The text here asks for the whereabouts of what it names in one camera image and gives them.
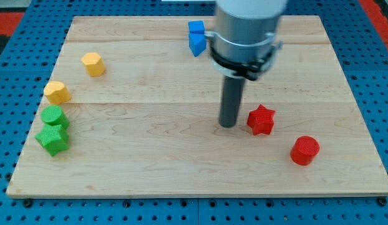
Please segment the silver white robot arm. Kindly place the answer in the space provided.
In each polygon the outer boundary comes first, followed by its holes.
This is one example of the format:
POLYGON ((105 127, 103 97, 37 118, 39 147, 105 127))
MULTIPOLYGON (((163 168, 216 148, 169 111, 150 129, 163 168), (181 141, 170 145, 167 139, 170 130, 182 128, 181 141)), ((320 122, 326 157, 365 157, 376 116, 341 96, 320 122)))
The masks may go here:
POLYGON ((287 0, 217 0, 206 31, 215 69, 233 81, 257 80, 273 65, 281 41, 277 26, 287 0))

